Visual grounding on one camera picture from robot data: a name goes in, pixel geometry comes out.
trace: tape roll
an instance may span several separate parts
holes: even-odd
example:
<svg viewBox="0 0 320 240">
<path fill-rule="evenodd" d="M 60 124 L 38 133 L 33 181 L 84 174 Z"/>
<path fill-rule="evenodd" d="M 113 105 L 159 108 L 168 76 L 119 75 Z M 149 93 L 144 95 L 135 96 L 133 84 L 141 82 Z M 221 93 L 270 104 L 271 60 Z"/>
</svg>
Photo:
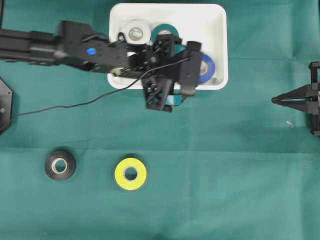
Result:
<svg viewBox="0 0 320 240">
<path fill-rule="evenodd" d="M 126 177 L 126 171 L 130 168 L 136 171 L 136 177 L 132 180 Z M 121 188 L 128 191 L 137 190 L 147 179 L 147 169 L 140 160 L 129 157 L 118 163 L 114 171 L 114 178 Z"/>
<path fill-rule="evenodd" d="M 200 76 L 198 83 L 204 84 L 209 81 L 215 74 L 216 66 L 214 61 L 207 54 L 202 54 L 202 61 L 200 67 Z"/>
<path fill-rule="evenodd" d="M 122 29 L 125 40 L 128 44 L 147 44 L 150 41 L 151 29 L 144 20 L 132 20 Z"/>
<path fill-rule="evenodd" d="M 165 105 L 171 106 L 179 106 L 182 103 L 182 96 L 181 95 L 168 95 L 165 101 Z"/>
<path fill-rule="evenodd" d="M 176 53 L 176 54 L 178 54 L 178 53 L 180 53 L 181 51 L 183 51 L 183 50 L 186 49 L 185 46 L 180 45 L 180 44 L 176 44 L 174 47 L 175 47 L 175 53 Z"/>
<path fill-rule="evenodd" d="M 44 164 L 46 175 L 56 181 L 70 178 L 76 170 L 76 160 L 67 151 L 54 151 L 46 159 Z"/>
<path fill-rule="evenodd" d="M 151 34 L 151 41 L 154 43 L 158 34 L 172 34 L 179 37 L 178 30 L 170 24 L 160 24 L 156 26 Z"/>
</svg>

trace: screw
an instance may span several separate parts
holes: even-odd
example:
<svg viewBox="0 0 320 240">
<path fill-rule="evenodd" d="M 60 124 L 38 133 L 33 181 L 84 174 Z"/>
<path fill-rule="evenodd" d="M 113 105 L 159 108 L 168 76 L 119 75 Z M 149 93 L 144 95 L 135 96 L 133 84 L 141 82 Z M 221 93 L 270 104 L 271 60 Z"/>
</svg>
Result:
<svg viewBox="0 0 320 240">
<path fill-rule="evenodd" d="M 95 64 L 92 70 L 95 71 L 95 70 L 98 70 L 100 68 L 101 68 L 101 66 L 99 64 Z"/>
<path fill-rule="evenodd" d="M 154 64 L 157 61 L 157 58 L 155 56 L 150 57 L 151 62 Z"/>
</svg>

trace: blue tape roll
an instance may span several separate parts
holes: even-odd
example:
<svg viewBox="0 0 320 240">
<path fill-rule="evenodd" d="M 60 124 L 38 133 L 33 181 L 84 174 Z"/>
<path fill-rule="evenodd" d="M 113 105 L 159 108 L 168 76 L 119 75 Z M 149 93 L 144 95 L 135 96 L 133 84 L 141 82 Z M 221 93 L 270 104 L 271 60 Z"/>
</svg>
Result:
<svg viewBox="0 0 320 240">
<path fill-rule="evenodd" d="M 198 81 L 199 84 L 204 84 L 205 82 L 209 81 L 216 71 L 216 65 L 214 61 L 207 54 L 202 54 L 202 61 L 206 63 L 207 70 L 204 74 L 200 74 Z"/>
</svg>

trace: small debris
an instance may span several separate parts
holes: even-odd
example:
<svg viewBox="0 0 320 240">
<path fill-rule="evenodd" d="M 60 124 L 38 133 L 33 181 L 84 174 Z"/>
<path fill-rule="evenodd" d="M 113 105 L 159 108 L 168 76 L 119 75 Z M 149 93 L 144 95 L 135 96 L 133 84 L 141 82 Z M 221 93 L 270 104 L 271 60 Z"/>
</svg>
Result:
<svg viewBox="0 0 320 240">
<path fill-rule="evenodd" d="M 291 128 L 294 128 L 294 125 L 290 121 L 285 121 Z"/>
</svg>

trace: tape roll hole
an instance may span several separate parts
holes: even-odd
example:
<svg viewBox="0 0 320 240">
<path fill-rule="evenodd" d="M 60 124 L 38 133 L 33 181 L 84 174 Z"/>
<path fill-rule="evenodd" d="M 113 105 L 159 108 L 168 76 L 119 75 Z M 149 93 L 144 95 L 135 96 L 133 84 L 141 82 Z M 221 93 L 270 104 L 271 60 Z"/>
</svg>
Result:
<svg viewBox="0 0 320 240">
<path fill-rule="evenodd" d="M 134 28 L 130 29 L 128 35 L 132 41 L 139 41 L 143 38 L 144 32 L 140 28 L 134 27 Z"/>
<path fill-rule="evenodd" d="M 138 176 L 138 172 L 137 172 L 137 170 L 136 170 L 134 167 L 132 167 L 132 166 L 130 166 L 130 167 L 128 167 L 128 168 L 126 168 L 126 169 L 124 170 L 124 177 L 125 177 L 125 179 L 127 179 L 128 181 L 133 181 L 133 180 L 135 180 L 135 179 L 137 178 L 137 176 Z"/>
<path fill-rule="evenodd" d="M 204 75 L 208 72 L 208 64 L 205 61 L 201 61 L 200 75 Z"/>
<path fill-rule="evenodd" d="M 158 35 L 164 35 L 164 34 L 172 34 L 169 30 L 167 29 L 164 29 L 164 30 L 161 30 Z"/>
<path fill-rule="evenodd" d="M 62 174 L 67 170 L 67 161 L 61 157 L 53 160 L 51 169 L 55 174 Z"/>
</svg>

